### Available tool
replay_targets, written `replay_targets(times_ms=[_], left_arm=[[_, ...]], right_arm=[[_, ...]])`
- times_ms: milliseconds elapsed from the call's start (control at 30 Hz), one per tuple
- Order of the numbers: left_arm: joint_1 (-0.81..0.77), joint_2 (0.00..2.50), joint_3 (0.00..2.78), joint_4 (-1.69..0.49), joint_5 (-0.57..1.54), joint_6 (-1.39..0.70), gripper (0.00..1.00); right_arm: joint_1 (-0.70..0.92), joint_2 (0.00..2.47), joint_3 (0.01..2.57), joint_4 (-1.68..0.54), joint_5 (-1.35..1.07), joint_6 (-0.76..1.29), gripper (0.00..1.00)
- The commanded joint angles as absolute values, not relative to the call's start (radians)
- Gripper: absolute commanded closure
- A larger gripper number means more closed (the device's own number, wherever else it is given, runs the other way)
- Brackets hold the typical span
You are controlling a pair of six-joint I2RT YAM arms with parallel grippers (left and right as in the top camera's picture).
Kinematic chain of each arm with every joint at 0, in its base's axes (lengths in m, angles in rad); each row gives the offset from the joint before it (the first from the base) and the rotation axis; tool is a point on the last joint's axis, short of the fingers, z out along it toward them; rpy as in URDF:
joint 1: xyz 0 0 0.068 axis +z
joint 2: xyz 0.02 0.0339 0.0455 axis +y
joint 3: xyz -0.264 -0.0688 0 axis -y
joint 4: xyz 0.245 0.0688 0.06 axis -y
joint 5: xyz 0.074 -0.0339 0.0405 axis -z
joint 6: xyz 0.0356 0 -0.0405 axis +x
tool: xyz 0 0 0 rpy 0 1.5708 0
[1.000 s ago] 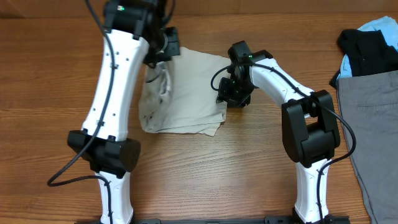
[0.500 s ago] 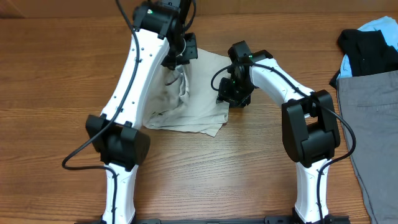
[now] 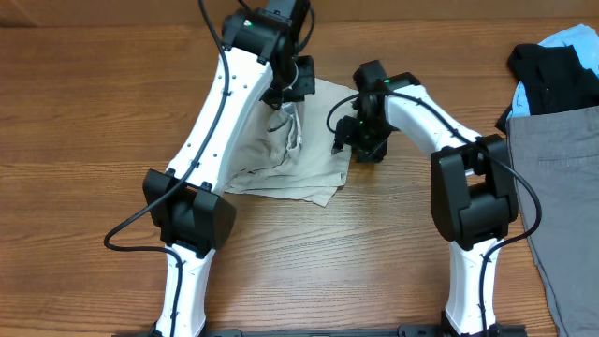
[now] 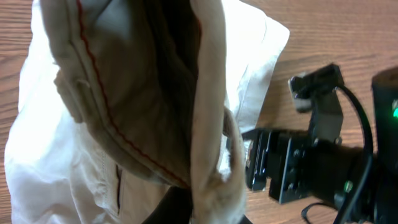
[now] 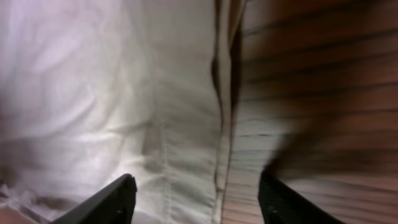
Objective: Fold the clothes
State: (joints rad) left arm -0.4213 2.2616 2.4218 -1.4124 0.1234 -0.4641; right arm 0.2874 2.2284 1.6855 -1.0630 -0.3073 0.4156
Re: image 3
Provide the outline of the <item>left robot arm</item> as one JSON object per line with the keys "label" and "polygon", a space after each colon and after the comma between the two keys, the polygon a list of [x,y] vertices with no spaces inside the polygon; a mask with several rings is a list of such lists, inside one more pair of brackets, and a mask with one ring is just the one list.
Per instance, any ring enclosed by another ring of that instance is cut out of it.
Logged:
{"label": "left robot arm", "polygon": [[166,171],[149,170],[142,189],[168,256],[164,305],[152,336],[200,336],[213,257],[236,209],[224,190],[234,150],[258,102],[281,107],[314,92],[314,61],[300,37],[307,1],[269,1],[228,16],[215,41],[211,89],[185,144]]}

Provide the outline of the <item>beige shorts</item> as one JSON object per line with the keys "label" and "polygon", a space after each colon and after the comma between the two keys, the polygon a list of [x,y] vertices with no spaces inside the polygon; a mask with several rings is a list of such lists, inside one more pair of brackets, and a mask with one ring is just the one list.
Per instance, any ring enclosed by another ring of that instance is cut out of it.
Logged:
{"label": "beige shorts", "polygon": [[351,150],[332,151],[330,109],[356,91],[317,79],[315,93],[273,110],[258,103],[233,154],[225,191],[327,206],[345,185]]}

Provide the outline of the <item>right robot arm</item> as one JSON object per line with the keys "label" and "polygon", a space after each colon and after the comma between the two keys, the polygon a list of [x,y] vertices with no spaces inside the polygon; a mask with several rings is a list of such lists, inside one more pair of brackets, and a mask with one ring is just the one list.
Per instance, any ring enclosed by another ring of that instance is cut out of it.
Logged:
{"label": "right robot arm", "polygon": [[507,336],[496,321],[496,261],[518,214],[506,143],[462,125],[411,73],[388,76],[370,61],[353,75],[357,114],[330,130],[332,151],[350,146],[360,163],[379,163],[390,134],[401,131],[431,162],[431,217],[449,243],[450,289],[438,336]]}

